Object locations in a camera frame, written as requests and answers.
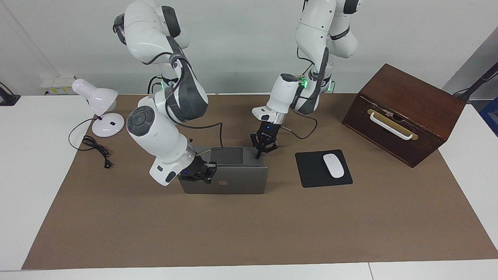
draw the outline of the lamp shade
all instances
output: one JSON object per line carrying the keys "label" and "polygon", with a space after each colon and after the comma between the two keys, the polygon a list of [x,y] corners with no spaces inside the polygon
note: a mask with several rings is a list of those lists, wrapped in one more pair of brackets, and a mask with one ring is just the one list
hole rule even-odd
{"label": "lamp shade", "polygon": [[118,97],[117,91],[97,88],[84,79],[73,82],[73,91],[88,101],[97,116],[105,113]]}

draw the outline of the table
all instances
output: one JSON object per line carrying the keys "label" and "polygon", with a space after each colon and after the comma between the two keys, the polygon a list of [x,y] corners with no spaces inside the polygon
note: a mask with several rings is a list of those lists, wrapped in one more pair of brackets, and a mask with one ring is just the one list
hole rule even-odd
{"label": "table", "polygon": [[[67,145],[67,133],[92,115],[79,96],[23,96],[16,106],[0,108],[0,280],[498,278],[498,260],[17,272],[76,153]],[[73,141],[80,141],[87,128],[76,130]],[[497,246],[498,139],[467,105],[440,152]]]}

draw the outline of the box handle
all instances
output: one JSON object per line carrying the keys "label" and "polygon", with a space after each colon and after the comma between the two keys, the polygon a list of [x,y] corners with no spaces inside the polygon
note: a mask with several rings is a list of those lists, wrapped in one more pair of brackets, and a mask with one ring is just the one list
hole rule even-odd
{"label": "box handle", "polygon": [[387,129],[394,135],[398,136],[403,140],[417,140],[418,135],[409,131],[408,129],[402,127],[401,125],[391,121],[390,119],[384,117],[383,115],[377,113],[372,109],[368,109],[367,113],[370,115],[370,120],[379,126]]}

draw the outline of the gray laptop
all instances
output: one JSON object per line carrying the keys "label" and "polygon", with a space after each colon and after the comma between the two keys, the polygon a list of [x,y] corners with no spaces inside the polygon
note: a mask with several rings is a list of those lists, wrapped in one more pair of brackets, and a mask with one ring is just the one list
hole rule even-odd
{"label": "gray laptop", "polygon": [[[209,148],[197,147],[201,153]],[[204,194],[262,194],[266,186],[268,167],[263,158],[256,159],[253,147],[214,147],[211,152],[201,155],[206,162],[215,161],[218,165],[211,184],[202,181],[180,180],[185,193]]]}

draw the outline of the brown wooden box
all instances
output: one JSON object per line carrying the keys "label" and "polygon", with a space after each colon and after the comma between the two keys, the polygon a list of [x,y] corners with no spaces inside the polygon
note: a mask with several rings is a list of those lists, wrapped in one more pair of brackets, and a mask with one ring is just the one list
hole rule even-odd
{"label": "brown wooden box", "polygon": [[360,90],[343,124],[415,167],[448,140],[464,105],[384,64]]}

